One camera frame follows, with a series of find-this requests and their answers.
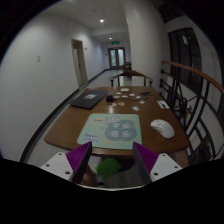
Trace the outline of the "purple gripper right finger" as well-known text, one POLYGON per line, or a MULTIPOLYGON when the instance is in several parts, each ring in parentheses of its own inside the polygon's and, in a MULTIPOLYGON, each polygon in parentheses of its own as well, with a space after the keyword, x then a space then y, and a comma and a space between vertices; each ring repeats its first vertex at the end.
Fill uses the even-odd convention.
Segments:
POLYGON ((143 184, 151 183, 150 173, 159 155, 137 142, 133 143, 132 152, 143 184))

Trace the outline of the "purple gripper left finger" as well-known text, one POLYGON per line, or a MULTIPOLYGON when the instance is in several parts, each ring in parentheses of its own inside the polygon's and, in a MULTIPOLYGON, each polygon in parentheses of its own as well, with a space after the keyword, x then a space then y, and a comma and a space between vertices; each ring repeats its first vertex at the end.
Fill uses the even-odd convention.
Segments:
POLYGON ((67 160, 73 170, 73 181, 80 184, 86 171, 92 153, 92 142, 87 142, 66 154, 67 160))

